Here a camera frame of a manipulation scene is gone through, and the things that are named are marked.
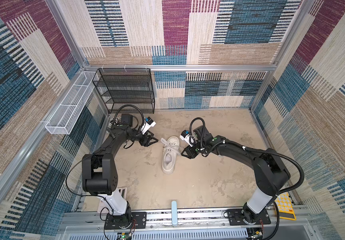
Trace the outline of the white canvas sneaker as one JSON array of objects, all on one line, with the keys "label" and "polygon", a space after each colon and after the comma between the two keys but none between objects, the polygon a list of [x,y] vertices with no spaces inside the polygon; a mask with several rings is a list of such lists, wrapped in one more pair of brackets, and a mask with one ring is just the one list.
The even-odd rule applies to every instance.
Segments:
[{"label": "white canvas sneaker", "polygon": [[161,139],[164,145],[162,170],[165,174],[171,174],[175,168],[175,162],[178,155],[180,155],[179,139],[176,136],[171,136],[167,140]]}]

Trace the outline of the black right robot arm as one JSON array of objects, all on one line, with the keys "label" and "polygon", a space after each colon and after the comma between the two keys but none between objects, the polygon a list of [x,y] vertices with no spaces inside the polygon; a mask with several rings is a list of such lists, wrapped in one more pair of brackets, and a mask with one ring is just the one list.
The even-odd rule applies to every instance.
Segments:
[{"label": "black right robot arm", "polygon": [[194,159],[198,154],[215,154],[236,160],[254,171],[257,188],[242,209],[247,224],[258,220],[290,178],[289,171],[273,149],[249,149],[223,136],[213,137],[203,126],[196,128],[193,134],[184,130],[179,137],[188,144],[181,153],[183,157]]}]

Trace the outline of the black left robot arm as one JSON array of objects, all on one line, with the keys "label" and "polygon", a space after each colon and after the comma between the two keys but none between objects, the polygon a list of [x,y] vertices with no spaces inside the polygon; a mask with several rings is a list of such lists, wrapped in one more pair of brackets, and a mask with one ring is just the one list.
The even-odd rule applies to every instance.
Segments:
[{"label": "black left robot arm", "polygon": [[123,114],[120,121],[108,128],[109,136],[91,155],[82,160],[82,186],[86,193],[100,198],[109,210],[109,220],[124,227],[132,222],[131,207],[117,189],[119,177],[115,156],[120,147],[128,141],[138,141],[148,147],[158,142],[149,131],[156,122],[148,117],[138,127],[133,127],[134,116]]}]

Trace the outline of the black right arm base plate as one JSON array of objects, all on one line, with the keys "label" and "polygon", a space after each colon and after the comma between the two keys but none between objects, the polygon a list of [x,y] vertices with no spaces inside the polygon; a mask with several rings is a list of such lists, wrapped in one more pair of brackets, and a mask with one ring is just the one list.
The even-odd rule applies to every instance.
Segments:
[{"label": "black right arm base plate", "polygon": [[231,226],[247,226],[247,225],[270,225],[271,220],[266,209],[259,214],[248,209],[228,209],[223,216],[228,219]]}]

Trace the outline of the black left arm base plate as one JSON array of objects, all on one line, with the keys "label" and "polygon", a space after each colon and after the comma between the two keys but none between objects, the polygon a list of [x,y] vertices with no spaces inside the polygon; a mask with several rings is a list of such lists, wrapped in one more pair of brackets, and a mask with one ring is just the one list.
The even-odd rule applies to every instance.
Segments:
[{"label": "black left arm base plate", "polygon": [[120,216],[107,214],[104,230],[130,230],[133,226],[135,229],[145,229],[147,221],[147,212],[132,212]]}]

